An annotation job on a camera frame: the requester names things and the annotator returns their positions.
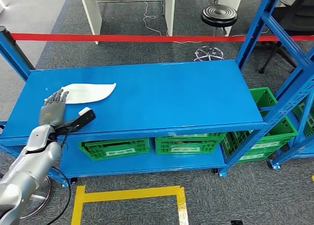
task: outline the blue shelf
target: blue shelf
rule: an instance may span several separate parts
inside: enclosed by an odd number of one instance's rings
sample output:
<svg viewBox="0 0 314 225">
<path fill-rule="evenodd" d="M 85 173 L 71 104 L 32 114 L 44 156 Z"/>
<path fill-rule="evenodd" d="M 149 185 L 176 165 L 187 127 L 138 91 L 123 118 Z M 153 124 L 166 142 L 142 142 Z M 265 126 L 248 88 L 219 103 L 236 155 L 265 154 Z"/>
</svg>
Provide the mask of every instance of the blue shelf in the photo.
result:
<svg viewBox="0 0 314 225">
<path fill-rule="evenodd" d="M 297 119 L 297 117 L 295 117 L 295 115 L 291 111 L 290 113 L 288 114 L 288 117 L 290 119 L 290 121 L 291 121 L 291 123 L 295 127 L 297 128 L 297 125 L 299 124 L 299 121 Z M 300 141 L 303 141 L 306 138 L 306 136 L 304 135 L 304 133 L 298 133 L 298 134 L 301 134 L 301 138 Z M 288 142 L 288 146 L 291 147 L 292 144 L 292 141 L 289 141 Z M 293 158 L 294 159 L 299 159 L 299 158 L 312 158 L 314 157 L 314 144 L 309 146 L 298 154 L 294 155 Z"/>
<path fill-rule="evenodd" d="M 78 141 L 69 141 L 60 164 L 66 177 L 161 172 L 184 169 L 212 169 L 225 166 L 221 146 L 212 154 L 160 155 L 151 153 L 92 161 L 78 148 Z"/>
<path fill-rule="evenodd" d="M 87 106 L 96 115 L 69 140 L 227 132 L 265 125 L 234 60 L 35 70 L 0 142 L 26 144 L 38 126 L 44 99 L 72 83 L 117 83 L 117 87 L 105 100 L 67 105 L 66 120 L 75 118 Z"/>
</svg>

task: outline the black stool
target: black stool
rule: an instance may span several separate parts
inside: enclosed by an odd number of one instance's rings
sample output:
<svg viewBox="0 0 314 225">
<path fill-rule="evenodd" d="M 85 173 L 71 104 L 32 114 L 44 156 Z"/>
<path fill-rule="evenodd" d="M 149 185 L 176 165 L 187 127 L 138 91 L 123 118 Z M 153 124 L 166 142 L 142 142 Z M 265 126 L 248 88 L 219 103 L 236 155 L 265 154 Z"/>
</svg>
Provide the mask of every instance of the black stool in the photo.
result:
<svg viewBox="0 0 314 225">
<path fill-rule="evenodd" d="M 215 27 L 213 36 L 216 36 L 218 28 L 223 28 L 224 34 L 227 35 L 225 27 L 233 26 L 238 19 L 238 13 L 227 5 L 215 4 L 203 9 L 201 13 L 203 22 Z M 221 60 L 224 59 L 221 50 L 216 47 L 201 47 L 195 52 L 199 61 L 205 60 Z"/>
</svg>

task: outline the blue metal shelf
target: blue metal shelf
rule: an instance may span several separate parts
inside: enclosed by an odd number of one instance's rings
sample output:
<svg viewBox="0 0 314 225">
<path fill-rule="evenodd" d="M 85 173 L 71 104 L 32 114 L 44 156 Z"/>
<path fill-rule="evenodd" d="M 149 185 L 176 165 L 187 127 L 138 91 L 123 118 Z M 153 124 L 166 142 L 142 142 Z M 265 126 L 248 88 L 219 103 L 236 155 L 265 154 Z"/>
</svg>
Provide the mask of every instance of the blue metal shelf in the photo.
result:
<svg viewBox="0 0 314 225">
<path fill-rule="evenodd" d="M 220 146 L 212 154 L 160 155 L 151 153 L 121 158 L 92 161 L 80 150 L 78 141 L 68 141 L 64 149 L 60 169 L 67 177 L 87 177 L 126 173 L 161 172 L 184 169 L 211 169 L 225 165 Z"/>
<path fill-rule="evenodd" d="M 36 70 L 31 71 L 0 142 L 26 143 L 38 125 L 44 99 L 71 83 L 117 83 L 117 87 L 105 100 L 67 105 L 67 120 L 86 106 L 96 115 L 81 131 L 69 135 L 69 140 L 227 132 L 265 125 L 233 60 Z"/>
<path fill-rule="evenodd" d="M 295 127 L 297 128 L 297 126 L 299 125 L 299 121 L 295 117 L 294 114 L 293 114 L 292 112 L 290 112 L 288 114 L 288 117 L 291 121 L 291 123 Z M 306 139 L 306 136 L 304 135 L 304 133 L 303 132 L 300 132 L 298 133 L 300 135 L 300 141 L 303 141 Z M 290 142 L 288 142 L 288 146 L 291 147 L 292 146 L 292 142 L 293 139 L 291 140 Z M 314 142 L 312 145 L 308 146 L 306 149 L 297 153 L 294 156 L 293 156 L 294 159 L 298 159 L 298 158 L 312 158 L 314 157 Z"/>
<path fill-rule="evenodd" d="M 218 168 L 220 176 L 225 176 L 248 150 L 314 91 L 314 47 L 305 55 L 270 16 L 277 2 L 261 1 L 236 60 L 34 70 L 8 31 L 0 27 L 0 53 L 26 81 L 1 136 L 0 149 L 17 156 L 18 150 L 14 146 L 26 144 L 31 130 L 38 126 L 44 99 L 62 86 L 117 83 L 116 89 L 105 100 L 67 105 L 66 120 L 75 118 L 86 106 L 93 109 L 96 118 L 82 131 L 69 136 L 69 150 L 65 149 L 61 162 L 61 169 L 66 176 L 204 168 Z M 263 119 L 240 70 L 265 25 L 291 53 L 297 67 L 276 92 L 278 103 Z M 78 146 L 79 141 L 240 130 L 253 131 L 227 159 L 218 147 L 213 154 L 164 156 L 152 151 L 148 155 L 93 162 Z M 314 135 L 271 163 L 274 169 L 279 169 L 280 163 L 312 142 Z M 64 182 L 53 170 L 50 175 Z"/>
</svg>

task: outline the white cloth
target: white cloth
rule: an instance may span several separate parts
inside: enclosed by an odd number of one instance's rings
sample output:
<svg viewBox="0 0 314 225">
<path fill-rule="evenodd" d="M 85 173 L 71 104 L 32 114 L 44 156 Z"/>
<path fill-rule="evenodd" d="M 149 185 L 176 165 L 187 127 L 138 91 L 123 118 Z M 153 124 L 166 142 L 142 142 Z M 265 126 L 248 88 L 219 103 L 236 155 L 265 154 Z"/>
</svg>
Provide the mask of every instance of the white cloth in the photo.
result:
<svg viewBox="0 0 314 225">
<path fill-rule="evenodd" d="M 69 84 L 63 86 L 63 92 L 69 91 L 66 104 L 81 104 L 100 101 L 108 97 L 116 86 L 114 84 Z"/>
</svg>

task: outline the lower shelf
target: lower shelf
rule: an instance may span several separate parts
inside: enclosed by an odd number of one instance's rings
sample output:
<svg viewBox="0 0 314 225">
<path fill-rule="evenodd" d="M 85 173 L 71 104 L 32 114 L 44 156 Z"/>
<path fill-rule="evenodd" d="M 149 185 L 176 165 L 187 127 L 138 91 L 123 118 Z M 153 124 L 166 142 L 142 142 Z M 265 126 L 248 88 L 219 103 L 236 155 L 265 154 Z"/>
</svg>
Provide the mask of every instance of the lower shelf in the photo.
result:
<svg viewBox="0 0 314 225">
<path fill-rule="evenodd" d="M 78 148 L 77 141 L 67 141 L 60 164 L 66 177 L 87 177 L 115 174 L 162 172 L 184 169 L 212 169 L 225 166 L 220 146 L 212 154 L 158 155 L 151 153 L 101 161 L 92 161 Z"/>
<path fill-rule="evenodd" d="M 299 121 L 295 117 L 294 113 L 290 112 L 288 114 L 288 117 L 290 119 L 290 121 L 295 127 L 297 128 L 297 125 L 299 124 Z M 302 132 L 299 133 L 301 134 L 301 141 L 304 140 L 306 136 Z M 291 147 L 292 145 L 292 141 L 288 142 L 288 146 Z M 298 154 L 296 154 L 294 156 L 294 159 L 299 159 L 299 158 L 312 158 L 314 157 L 314 144 L 310 145 Z"/>
</svg>

